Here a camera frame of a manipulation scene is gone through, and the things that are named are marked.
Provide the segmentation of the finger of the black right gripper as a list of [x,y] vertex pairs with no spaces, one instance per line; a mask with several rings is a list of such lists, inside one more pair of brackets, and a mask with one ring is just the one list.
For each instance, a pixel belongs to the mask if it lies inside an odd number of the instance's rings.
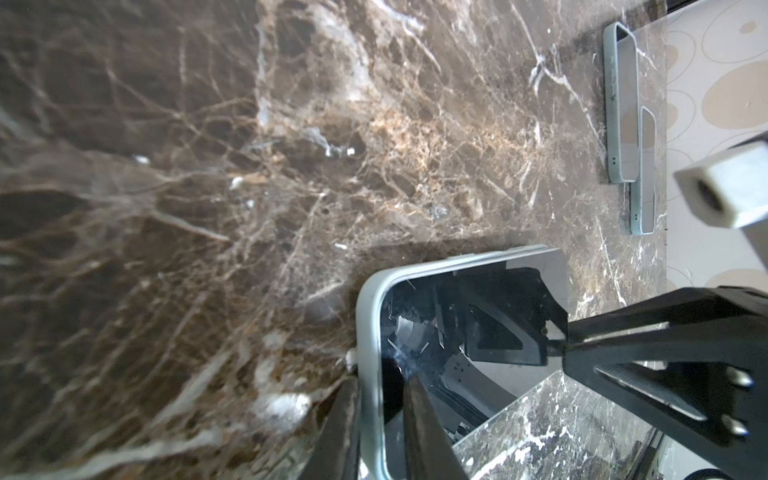
[[567,376],[709,462],[767,459],[767,296],[682,288],[574,322]]

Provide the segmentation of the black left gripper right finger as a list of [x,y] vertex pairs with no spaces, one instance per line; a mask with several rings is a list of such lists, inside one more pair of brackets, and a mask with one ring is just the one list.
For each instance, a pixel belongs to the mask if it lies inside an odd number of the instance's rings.
[[403,415],[408,479],[469,479],[418,376],[405,383]]

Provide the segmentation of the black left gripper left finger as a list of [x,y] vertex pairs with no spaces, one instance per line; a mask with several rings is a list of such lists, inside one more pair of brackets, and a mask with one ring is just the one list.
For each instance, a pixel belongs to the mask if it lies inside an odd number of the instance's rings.
[[352,377],[341,384],[299,479],[357,479],[359,445],[360,386],[358,379]]

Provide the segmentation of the blue phone black screen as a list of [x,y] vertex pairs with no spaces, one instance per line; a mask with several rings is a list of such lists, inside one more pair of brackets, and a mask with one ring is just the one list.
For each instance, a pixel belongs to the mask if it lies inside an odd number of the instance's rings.
[[617,75],[620,113],[621,181],[634,182],[639,170],[638,82],[635,38],[616,27]]

